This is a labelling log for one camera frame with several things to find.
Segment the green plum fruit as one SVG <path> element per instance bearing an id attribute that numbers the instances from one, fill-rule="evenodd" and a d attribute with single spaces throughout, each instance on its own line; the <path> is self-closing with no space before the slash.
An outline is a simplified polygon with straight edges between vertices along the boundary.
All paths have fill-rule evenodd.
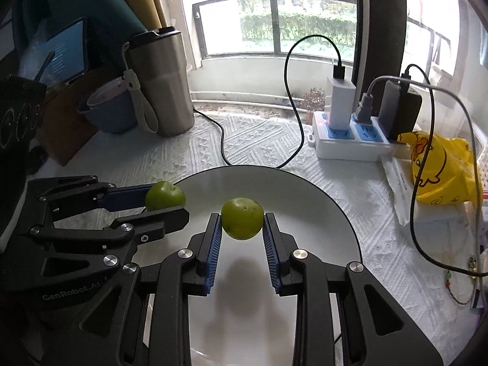
<path id="1" fill-rule="evenodd" d="M 166 181 L 154 184 L 145 195 L 145 208 L 149 212 L 185 204 L 185 193 L 178 186 Z"/>
<path id="2" fill-rule="evenodd" d="M 256 201 L 237 197 L 227 201 L 221 209 L 224 231 L 234 240 L 250 240 L 261 230 L 264 210 Z"/>

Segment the brown cardboard box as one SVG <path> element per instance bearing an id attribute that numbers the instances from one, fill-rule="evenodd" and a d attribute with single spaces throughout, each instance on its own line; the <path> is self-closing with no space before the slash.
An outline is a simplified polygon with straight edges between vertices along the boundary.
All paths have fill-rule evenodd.
<path id="1" fill-rule="evenodd" d="M 42 123 L 36 139 L 61 166 L 67 165 L 99 130 L 79 112 L 79 106 L 101 84 L 96 72 L 88 72 L 70 85 L 48 93 L 41 105 Z"/>

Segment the white round plate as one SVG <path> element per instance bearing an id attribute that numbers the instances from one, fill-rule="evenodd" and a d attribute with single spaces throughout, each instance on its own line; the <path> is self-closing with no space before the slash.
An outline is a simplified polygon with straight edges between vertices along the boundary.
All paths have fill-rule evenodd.
<path id="1" fill-rule="evenodd" d="M 344 265 L 360 256 L 357 237 L 328 179 L 241 166 L 148 178 L 159 180 L 184 191 L 190 221 L 182 231 L 142 246 L 135 256 L 141 265 L 159 263 L 184 248 L 206 228 L 210 214 L 235 197 L 250 198 L 274 213 L 282 232 L 323 261 Z M 278 296 L 272 287 L 262 235 L 234 240 L 224 234 L 211 293 L 189 298 L 191 363 L 290 365 L 295 313 L 295 296 Z"/>

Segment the blue bowl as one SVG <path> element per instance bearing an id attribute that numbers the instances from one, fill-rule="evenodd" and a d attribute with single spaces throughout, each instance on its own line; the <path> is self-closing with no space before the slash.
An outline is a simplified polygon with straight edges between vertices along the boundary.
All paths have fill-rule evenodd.
<path id="1" fill-rule="evenodd" d="M 115 78 L 81 102 L 78 112 L 100 131 L 122 134 L 137 125 L 131 96 L 124 78 Z"/>

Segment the white paper packet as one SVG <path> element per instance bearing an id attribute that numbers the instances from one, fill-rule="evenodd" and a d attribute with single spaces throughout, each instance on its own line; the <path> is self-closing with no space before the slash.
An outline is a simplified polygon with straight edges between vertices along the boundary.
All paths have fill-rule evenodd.
<path id="1" fill-rule="evenodd" d="M 381 163 L 393 193 L 397 219 L 401 226 L 407 226 L 410 221 L 410 203 L 414 189 L 409 161 L 391 156 L 382 156 Z M 430 206 L 416 202 L 414 221 L 421 224 L 450 221 L 464 224 L 467 223 L 467 213 L 463 204 Z"/>

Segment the white power strip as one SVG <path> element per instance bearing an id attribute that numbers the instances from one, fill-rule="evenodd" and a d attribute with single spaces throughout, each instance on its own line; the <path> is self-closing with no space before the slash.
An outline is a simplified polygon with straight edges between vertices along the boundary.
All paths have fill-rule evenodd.
<path id="1" fill-rule="evenodd" d="M 371 124 L 351 119 L 347 130 L 336 131 L 328 126 L 326 112 L 314 112 L 313 132 L 308 141 L 321 160 L 376 162 L 383 156 L 406 151 L 403 145 L 386 138 L 376 117 L 372 117 Z"/>

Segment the tablet screen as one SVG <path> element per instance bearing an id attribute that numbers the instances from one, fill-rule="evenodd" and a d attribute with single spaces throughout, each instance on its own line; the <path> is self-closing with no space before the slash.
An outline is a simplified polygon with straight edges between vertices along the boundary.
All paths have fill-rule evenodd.
<path id="1" fill-rule="evenodd" d="M 43 21 L 20 59 L 18 74 L 57 88 L 85 74 L 88 69 L 86 51 L 86 19 L 72 22 L 52 35 Z"/>

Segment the stainless steel tumbler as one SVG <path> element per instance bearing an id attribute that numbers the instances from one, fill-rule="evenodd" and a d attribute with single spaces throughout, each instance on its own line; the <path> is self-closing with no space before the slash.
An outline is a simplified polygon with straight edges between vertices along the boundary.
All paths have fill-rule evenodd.
<path id="1" fill-rule="evenodd" d="M 174 27 L 147 30 L 122 46 L 127 82 L 139 126 L 163 137 L 194 125 L 183 37 Z"/>

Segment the grey plug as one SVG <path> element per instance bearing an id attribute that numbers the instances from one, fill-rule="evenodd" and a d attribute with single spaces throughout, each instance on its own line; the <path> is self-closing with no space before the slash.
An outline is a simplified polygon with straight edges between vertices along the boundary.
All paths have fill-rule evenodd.
<path id="1" fill-rule="evenodd" d="M 369 93 L 363 93 L 357 109 L 352 114 L 352 119 L 363 125 L 371 125 L 373 97 Z"/>

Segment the yellow plastic bag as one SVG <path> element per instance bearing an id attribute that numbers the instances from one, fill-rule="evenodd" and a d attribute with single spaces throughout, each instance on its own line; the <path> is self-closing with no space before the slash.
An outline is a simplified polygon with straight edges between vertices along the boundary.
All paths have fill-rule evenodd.
<path id="1" fill-rule="evenodd" d="M 462 138 L 448 139 L 413 131 L 398 135 L 397 141 L 410 148 L 413 181 L 418 183 L 416 200 L 431 206 L 476 201 L 473 154 Z"/>

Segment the white charger adapter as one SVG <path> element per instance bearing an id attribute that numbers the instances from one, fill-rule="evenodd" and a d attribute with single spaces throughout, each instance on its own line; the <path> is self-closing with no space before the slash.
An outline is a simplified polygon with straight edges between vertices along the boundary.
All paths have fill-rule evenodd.
<path id="1" fill-rule="evenodd" d="M 348 79 L 327 78 L 326 95 L 331 97 L 329 127 L 347 131 L 351 120 L 356 86 Z"/>

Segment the black charger adapter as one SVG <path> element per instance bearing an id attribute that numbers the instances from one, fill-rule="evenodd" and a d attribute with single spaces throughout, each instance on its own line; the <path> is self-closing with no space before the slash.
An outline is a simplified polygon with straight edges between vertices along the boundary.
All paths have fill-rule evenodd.
<path id="1" fill-rule="evenodd" d="M 386 82 L 378 123 L 390 142 L 414 130 L 422 101 L 422 96 L 415 90 L 391 80 Z"/>

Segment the teal curtain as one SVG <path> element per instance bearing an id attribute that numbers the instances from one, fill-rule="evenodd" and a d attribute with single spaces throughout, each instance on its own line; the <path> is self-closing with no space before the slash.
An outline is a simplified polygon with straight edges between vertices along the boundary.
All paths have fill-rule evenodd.
<path id="1" fill-rule="evenodd" d="M 59 25 L 85 18 L 92 35 L 108 44 L 121 45 L 145 26 L 125 0 L 47 0 Z"/>

